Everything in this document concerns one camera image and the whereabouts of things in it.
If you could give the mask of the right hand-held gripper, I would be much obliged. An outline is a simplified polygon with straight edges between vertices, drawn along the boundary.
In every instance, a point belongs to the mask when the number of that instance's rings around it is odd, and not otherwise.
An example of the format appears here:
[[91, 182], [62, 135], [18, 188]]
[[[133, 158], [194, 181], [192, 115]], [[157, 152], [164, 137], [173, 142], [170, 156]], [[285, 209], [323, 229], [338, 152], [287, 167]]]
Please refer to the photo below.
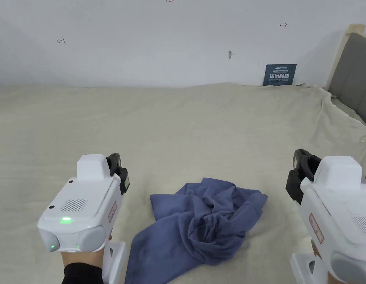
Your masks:
[[323, 159], [304, 149], [293, 156], [286, 191], [318, 253], [294, 253], [290, 265], [298, 284], [366, 284], [366, 183], [350, 156]]

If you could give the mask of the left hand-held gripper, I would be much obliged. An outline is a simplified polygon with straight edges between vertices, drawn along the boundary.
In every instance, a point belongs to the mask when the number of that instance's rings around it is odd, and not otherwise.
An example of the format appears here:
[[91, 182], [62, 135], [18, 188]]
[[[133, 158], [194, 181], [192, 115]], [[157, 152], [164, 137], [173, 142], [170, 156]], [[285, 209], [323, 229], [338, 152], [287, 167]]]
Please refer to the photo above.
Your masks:
[[49, 252], [94, 252], [104, 248], [103, 282], [118, 284], [124, 242], [110, 235], [130, 180], [119, 153], [83, 155], [72, 177], [44, 210], [38, 230]]

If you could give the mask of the person's right hand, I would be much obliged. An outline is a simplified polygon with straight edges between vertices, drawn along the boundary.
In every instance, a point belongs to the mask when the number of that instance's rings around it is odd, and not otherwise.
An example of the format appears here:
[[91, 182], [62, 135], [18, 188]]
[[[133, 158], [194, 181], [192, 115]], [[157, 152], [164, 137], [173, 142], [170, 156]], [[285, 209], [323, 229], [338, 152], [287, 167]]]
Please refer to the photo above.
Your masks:
[[[317, 247], [315, 246], [315, 243], [313, 240], [311, 240], [311, 245], [312, 245], [312, 249], [313, 249], [313, 254], [316, 257], [319, 257], [322, 259]], [[335, 277], [333, 277], [333, 275], [330, 272], [327, 272], [327, 283], [328, 284], [342, 284], [341, 281], [338, 281]]]

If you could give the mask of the person's left hand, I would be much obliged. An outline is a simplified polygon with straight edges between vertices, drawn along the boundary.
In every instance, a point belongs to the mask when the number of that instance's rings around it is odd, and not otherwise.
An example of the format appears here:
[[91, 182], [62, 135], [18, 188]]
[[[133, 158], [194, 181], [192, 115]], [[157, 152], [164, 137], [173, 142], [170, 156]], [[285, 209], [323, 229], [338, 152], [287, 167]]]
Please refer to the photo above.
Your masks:
[[62, 252], [62, 262], [64, 267], [73, 263], [84, 263], [94, 267], [102, 268], [104, 259], [104, 248], [94, 252]]

